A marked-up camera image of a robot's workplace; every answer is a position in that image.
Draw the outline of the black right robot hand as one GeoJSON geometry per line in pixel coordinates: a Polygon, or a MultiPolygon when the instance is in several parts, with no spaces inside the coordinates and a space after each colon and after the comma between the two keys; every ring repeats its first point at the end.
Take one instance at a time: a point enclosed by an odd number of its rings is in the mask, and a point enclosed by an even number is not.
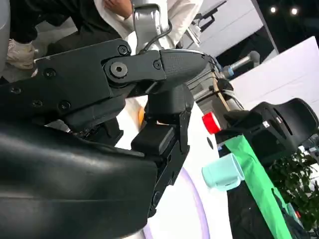
{"type": "Polygon", "coordinates": [[[0,88],[0,236],[119,239],[142,229],[189,153],[187,82],[209,56],[121,39],[36,61],[0,88]]]}

